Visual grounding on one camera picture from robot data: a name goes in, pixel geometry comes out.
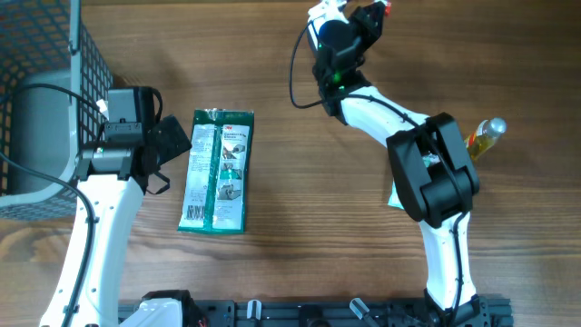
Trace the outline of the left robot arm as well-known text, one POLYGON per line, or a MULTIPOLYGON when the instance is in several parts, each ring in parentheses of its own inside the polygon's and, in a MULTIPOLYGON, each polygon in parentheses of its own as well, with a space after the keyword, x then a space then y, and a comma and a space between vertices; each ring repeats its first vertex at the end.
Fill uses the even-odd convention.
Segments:
POLYGON ((77 156, 74 227, 43 326, 118 323, 128 239, 149 179, 192 147, 177 119, 162 114, 153 87, 113 88, 107 109, 96 140, 77 156))

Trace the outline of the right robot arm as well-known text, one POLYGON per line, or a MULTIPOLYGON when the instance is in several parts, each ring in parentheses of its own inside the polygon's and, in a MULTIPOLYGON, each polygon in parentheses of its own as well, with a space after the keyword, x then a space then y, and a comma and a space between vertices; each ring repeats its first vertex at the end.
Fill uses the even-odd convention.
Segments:
POLYGON ((468 224, 479 179, 458 124, 449 114, 417 114, 383 96, 360 71, 380 38, 390 4, 373 1, 344 14, 343 1, 321 1, 305 28, 312 68, 328 115, 388 150, 396 193, 418 222, 428 260, 427 321, 460 326, 478 315, 468 264, 468 224))

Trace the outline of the teal snack packet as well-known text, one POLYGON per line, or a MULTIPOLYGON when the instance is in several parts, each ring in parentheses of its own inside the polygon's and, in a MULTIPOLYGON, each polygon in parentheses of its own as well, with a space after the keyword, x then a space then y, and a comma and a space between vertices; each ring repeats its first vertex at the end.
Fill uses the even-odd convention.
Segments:
MULTIPOLYGON (((440 163, 439 157, 435 154, 425 155, 422 157, 422 160, 423 160, 424 165, 427 168, 429 168, 430 166, 432 166, 434 164, 440 163)), ((404 207, 399 199, 395 182, 392 183, 391 195, 390 195, 389 200, 388 200, 388 205, 391 207, 394 207, 394 208, 399 208, 400 210, 404 209, 404 207)))

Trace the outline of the yellow liquid bottle silver cap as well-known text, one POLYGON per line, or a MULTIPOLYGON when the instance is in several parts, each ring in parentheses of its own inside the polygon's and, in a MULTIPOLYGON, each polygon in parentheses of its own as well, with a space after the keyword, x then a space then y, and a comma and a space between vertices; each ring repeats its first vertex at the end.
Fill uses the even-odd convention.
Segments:
POLYGON ((465 145, 469 157, 476 161, 483 153, 490 149, 500 137, 507 131, 507 123, 503 118, 495 117, 484 120, 473 132, 465 139, 465 145))

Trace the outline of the green sponge package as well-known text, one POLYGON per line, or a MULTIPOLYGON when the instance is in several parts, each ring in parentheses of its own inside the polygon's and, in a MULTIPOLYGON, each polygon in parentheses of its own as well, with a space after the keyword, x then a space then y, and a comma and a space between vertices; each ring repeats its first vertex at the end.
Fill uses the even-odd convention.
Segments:
POLYGON ((179 232, 244 232, 253 132, 252 111, 194 113, 179 232))

